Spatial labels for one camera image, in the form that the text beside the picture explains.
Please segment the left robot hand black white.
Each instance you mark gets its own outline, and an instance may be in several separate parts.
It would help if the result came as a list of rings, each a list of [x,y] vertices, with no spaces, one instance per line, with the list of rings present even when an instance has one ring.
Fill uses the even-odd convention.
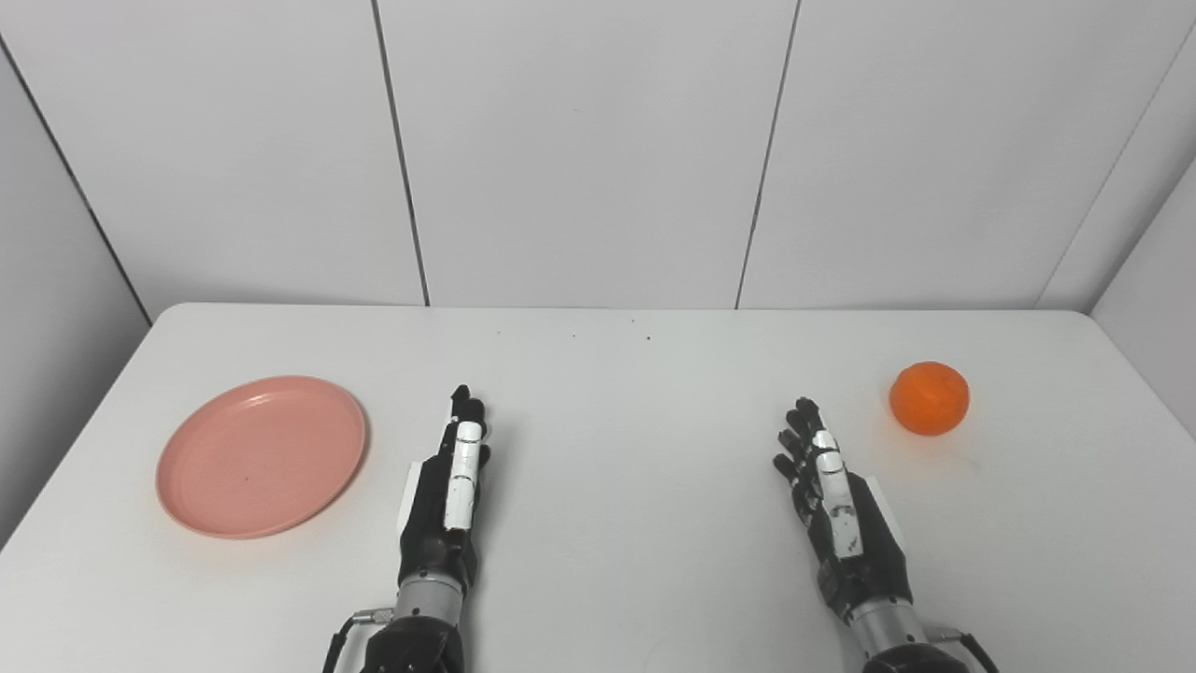
[[[448,421],[435,455],[419,463],[405,524],[399,534],[398,580],[443,575],[466,594],[480,557],[472,524],[481,503],[483,469],[492,459],[484,402],[466,384],[454,388]]]

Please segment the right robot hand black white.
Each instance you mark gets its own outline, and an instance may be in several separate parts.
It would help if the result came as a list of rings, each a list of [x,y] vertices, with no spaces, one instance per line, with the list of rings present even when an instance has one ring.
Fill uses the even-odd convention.
[[[848,469],[819,405],[799,397],[779,432],[773,465],[817,562],[820,599],[843,622],[864,604],[913,602],[907,557],[869,482]]]

